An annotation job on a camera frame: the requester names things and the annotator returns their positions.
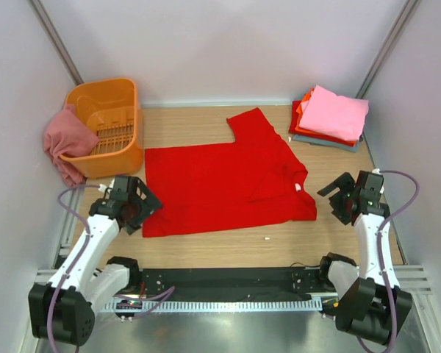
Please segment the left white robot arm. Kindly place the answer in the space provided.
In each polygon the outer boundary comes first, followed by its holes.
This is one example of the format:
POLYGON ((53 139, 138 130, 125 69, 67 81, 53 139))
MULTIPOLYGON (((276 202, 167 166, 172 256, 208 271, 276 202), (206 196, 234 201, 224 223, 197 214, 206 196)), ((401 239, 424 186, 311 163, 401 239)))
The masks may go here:
POLYGON ((87 218, 69 211, 84 225, 75 247, 51 278, 35 283, 28 294, 32 334, 47 339, 53 352, 58 343, 76 349, 86 344, 100 309, 119 292, 141 284, 135 259, 113 257, 102 271, 98 263, 120 232, 133 234, 162 208, 137 176, 117 175, 97 189, 103 196, 91 204, 87 218))

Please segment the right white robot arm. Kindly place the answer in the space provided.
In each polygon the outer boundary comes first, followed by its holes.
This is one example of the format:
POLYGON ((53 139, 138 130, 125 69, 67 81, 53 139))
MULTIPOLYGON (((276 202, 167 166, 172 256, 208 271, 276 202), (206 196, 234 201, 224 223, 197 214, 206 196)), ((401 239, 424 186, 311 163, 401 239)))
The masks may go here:
POLYGON ((397 335, 412 309, 412 295, 402 290, 392 265, 390 222, 402 213, 381 201, 384 193, 381 169, 348 172, 318 191, 328 197, 332 214, 342 224, 350 224, 358 237, 360 261, 328 253, 319 265, 320 280, 337 293, 333 307, 321 315, 336 328, 357 338, 368 352, 367 342, 380 344, 391 352, 397 335))

